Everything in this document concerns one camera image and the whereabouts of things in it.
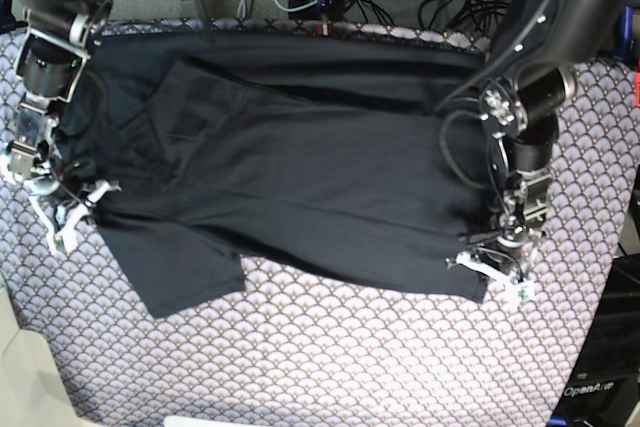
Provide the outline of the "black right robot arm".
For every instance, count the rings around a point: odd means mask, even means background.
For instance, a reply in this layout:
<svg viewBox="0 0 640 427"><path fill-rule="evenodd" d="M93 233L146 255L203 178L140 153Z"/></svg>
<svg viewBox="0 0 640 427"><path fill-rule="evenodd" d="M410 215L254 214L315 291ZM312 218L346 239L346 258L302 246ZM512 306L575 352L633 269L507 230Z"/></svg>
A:
<svg viewBox="0 0 640 427"><path fill-rule="evenodd" d="M25 9L26 36L15 62L24 86L13 139L1 154L1 172L19 183L46 229L51 253L78 245L77 224L109 192L108 180L83 182L85 161L66 166L56 144L69 104L91 60L92 44L109 18L112 0L19 0Z"/></svg>

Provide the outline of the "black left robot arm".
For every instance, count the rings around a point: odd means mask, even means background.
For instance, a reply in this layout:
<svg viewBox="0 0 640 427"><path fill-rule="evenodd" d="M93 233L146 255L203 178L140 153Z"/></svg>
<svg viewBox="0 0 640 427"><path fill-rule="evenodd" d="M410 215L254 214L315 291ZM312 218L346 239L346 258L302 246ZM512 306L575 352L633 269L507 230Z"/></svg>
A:
<svg viewBox="0 0 640 427"><path fill-rule="evenodd" d="M592 59L627 0L511 0L484 65L438 104L439 146L452 172L489 193L485 232L463 237L450 266L474 271L519 304L535 296L530 272L543 238L558 110L576 92L572 68ZM488 177L457 162L449 131L458 119L484 132Z"/></svg>

